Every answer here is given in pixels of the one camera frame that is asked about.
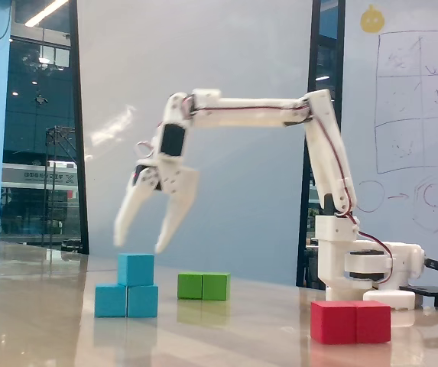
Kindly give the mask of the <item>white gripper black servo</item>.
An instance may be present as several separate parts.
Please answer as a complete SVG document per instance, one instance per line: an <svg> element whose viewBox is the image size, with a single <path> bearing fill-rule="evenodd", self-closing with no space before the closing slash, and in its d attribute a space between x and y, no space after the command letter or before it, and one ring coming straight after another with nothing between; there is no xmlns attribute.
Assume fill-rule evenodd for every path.
<svg viewBox="0 0 438 367"><path fill-rule="evenodd" d="M169 245L175 232L188 214L196 197L199 172L176 162L144 158L137 160L129 184L114 222L113 243L116 247L125 244L128 230L143 202L154 190L170 195L161 232L154 247L156 254Z"/></svg>

